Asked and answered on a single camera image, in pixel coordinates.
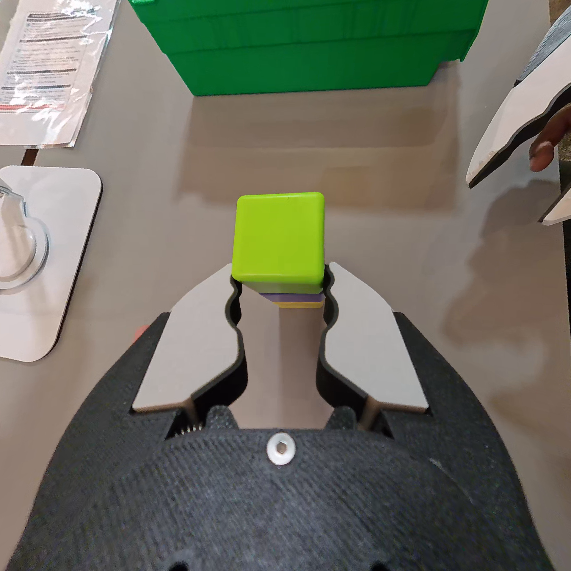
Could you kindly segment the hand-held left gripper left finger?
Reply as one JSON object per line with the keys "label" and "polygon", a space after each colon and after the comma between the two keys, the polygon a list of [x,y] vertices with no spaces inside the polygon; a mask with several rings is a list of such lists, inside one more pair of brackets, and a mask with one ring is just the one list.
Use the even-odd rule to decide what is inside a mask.
{"label": "hand-held left gripper left finger", "polygon": [[185,410],[205,424],[215,406],[229,406],[245,391],[242,286],[232,264],[196,285],[173,306],[133,401],[134,412]]}

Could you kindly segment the laminated paper sheet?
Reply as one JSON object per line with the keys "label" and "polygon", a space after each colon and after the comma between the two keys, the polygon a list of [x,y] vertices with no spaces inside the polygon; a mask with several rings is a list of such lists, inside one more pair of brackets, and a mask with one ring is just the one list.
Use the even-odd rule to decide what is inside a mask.
{"label": "laminated paper sheet", "polygon": [[1,50],[1,146],[75,146],[119,4],[18,1]]}

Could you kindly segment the purple cube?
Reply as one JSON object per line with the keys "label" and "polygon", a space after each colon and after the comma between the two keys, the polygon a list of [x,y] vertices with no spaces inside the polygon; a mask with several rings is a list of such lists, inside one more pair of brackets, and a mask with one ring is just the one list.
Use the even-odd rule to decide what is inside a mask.
{"label": "purple cube", "polygon": [[324,294],[292,294],[292,293],[260,293],[265,299],[276,304],[320,304],[324,302]]}

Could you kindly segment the person's right hand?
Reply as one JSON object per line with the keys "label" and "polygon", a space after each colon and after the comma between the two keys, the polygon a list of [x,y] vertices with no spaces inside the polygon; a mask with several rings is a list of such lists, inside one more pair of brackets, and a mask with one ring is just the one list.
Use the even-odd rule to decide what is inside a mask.
{"label": "person's right hand", "polygon": [[551,164],[556,146],[569,132],[570,104],[549,119],[530,146],[529,167],[532,172],[540,172]]}

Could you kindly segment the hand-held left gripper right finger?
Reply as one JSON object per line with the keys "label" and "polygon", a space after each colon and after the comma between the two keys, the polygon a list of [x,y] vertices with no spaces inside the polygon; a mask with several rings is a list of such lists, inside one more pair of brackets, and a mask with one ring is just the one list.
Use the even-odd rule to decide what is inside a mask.
{"label": "hand-held left gripper right finger", "polygon": [[395,313],[372,287],[336,262],[325,268],[317,389],[348,407],[362,429],[382,410],[426,413],[429,404]]}

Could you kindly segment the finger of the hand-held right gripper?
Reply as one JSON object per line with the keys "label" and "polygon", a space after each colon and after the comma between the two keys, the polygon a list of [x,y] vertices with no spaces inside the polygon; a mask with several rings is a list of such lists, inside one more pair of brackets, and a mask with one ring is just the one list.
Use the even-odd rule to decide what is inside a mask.
{"label": "finger of the hand-held right gripper", "polygon": [[470,189],[504,164],[570,103],[570,48],[556,48],[513,87],[478,143],[468,167]]}
{"label": "finger of the hand-held right gripper", "polygon": [[568,184],[557,196],[553,204],[539,218],[541,225],[556,225],[570,220],[570,184]]}

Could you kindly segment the green plastic bin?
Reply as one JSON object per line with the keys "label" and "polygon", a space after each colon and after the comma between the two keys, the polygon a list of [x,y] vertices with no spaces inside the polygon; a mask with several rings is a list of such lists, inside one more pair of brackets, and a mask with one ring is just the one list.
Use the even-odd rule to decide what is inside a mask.
{"label": "green plastic bin", "polygon": [[427,85],[488,1],[130,1],[194,96]]}

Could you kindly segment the white document stand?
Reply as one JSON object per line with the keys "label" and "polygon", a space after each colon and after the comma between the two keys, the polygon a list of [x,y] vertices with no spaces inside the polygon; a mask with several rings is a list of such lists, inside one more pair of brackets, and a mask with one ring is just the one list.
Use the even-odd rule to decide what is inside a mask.
{"label": "white document stand", "polygon": [[1,358],[44,358],[61,332],[102,181],[84,168],[1,169]]}

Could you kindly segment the lime green cube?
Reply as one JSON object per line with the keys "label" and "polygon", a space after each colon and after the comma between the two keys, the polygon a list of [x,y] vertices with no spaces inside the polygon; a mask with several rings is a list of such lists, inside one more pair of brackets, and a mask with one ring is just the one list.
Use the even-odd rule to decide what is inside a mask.
{"label": "lime green cube", "polygon": [[325,198],[319,192],[240,196],[232,277],[261,294],[323,289]]}

